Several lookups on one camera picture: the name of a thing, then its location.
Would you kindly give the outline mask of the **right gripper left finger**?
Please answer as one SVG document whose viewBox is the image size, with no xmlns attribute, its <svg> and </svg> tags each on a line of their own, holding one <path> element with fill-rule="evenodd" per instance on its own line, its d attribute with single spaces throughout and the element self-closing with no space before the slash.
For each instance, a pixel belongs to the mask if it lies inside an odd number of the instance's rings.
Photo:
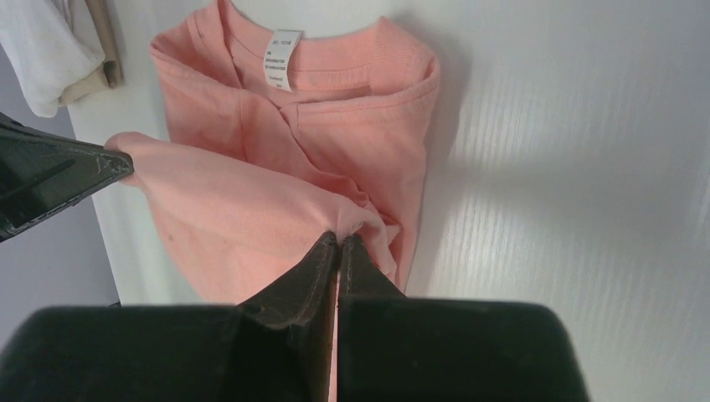
<svg viewBox="0 0 710 402">
<path fill-rule="evenodd" d="M 47 307 L 1 353 L 4 401 L 325 401 L 336 236 L 238 305 Z"/>
</svg>

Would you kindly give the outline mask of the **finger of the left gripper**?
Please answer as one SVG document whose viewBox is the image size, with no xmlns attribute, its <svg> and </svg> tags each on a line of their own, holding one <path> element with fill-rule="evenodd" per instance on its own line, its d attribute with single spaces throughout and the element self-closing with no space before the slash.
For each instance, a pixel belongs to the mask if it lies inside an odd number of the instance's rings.
<svg viewBox="0 0 710 402">
<path fill-rule="evenodd" d="M 1 115 L 1 241 L 131 176 L 131 157 Z"/>
</svg>

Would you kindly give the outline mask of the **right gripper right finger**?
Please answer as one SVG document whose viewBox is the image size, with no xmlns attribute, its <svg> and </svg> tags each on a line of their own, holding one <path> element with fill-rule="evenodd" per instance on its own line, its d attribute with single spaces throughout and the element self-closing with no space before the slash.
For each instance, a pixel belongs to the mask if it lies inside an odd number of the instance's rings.
<svg viewBox="0 0 710 402">
<path fill-rule="evenodd" d="M 525 302 L 405 296 L 363 239 L 342 248 L 337 319 L 340 401 L 586 401 L 569 335 Z"/>
</svg>

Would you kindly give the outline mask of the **salmon pink t shirt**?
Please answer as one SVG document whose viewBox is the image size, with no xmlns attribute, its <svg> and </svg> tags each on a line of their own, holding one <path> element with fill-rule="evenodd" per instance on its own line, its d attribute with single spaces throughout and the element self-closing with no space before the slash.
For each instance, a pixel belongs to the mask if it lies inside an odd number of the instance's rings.
<svg viewBox="0 0 710 402">
<path fill-rule="evenodd" d="M 435 53 L 380 18 L 293 45 L 283 91 L 265 78 L 272 37 L 217 1 L 151 41 L 168 140 L 108 141 L 131 156 L 126 184 L 145 194 L 167 254 L 207 302 L 252 297 L 326 232 L 361 235 L 404 289 L 440 83 Z"/>
</svg>

